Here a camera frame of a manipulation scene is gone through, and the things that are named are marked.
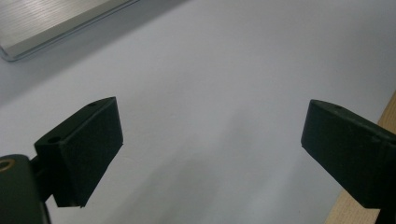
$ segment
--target white surface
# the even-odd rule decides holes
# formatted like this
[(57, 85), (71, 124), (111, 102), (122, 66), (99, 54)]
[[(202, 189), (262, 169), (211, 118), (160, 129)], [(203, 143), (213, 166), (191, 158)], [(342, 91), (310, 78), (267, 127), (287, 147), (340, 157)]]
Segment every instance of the white surface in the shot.
[(377, 121), (396, 84), (396, 2), (144, 0), (0, 62), (0, 152), (117, 96), (124, 146), (56, 224), (322, 223), (340, 187), (301, 148), (312, 98)]

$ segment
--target black rubber pad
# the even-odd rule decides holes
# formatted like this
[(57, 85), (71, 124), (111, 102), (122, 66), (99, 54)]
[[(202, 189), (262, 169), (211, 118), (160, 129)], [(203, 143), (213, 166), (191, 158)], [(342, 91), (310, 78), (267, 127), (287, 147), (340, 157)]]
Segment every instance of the black rubber pad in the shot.
[(312, 100), (302, 144), (362, 206), (395, 204), (395, 134), (339, 105)]
[(85, 206), (122, 146), (115, 97), (93, 102), (35, 143), (60, 207)]

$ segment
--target wooden edge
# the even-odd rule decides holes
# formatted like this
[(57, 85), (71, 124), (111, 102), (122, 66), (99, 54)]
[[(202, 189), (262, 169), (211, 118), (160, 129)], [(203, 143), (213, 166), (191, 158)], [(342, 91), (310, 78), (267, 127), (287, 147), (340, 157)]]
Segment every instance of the wooden edge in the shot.
[[(396, 133), (396, 92), (393, 93), (378, 125)], [(374, 224), (379, 209), (363, 208), (346, 190), (342, 190), (325, 224)]]

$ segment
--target metal plate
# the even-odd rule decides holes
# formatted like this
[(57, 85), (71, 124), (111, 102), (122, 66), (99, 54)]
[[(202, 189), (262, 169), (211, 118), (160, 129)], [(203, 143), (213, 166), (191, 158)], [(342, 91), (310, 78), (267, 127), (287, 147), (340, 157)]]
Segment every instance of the metal plate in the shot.
[(0, 52), (12, 61), (137, 0), (2, 0)]

